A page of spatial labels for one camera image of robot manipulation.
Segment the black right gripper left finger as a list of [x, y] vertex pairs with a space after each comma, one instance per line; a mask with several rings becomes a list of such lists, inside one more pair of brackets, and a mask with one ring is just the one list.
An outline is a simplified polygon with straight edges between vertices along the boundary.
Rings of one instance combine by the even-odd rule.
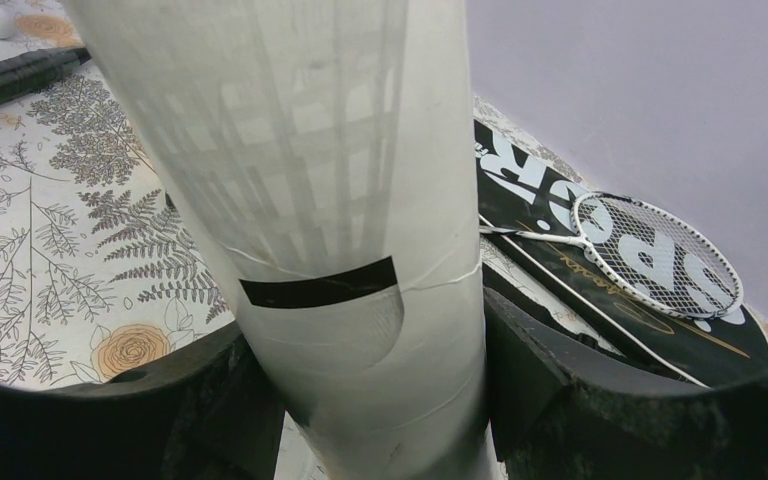
[[104, 383], [0, 385], [0, 479], [270, 479], [284, 416], [230, 324]]

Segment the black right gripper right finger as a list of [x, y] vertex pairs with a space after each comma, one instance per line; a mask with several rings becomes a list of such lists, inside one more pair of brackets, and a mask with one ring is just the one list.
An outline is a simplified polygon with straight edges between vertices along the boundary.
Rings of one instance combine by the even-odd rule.
[[513, 479], [768, 479], [768, 373], [705, 388], [615, 360], [484, 292], [489, 412]]

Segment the white shuttlecock tube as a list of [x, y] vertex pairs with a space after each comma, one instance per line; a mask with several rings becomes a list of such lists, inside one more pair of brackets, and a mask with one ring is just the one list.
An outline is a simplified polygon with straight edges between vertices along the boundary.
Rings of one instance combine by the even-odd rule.
[[333, 479], [489, 479], [461, 1], [68, 1]]

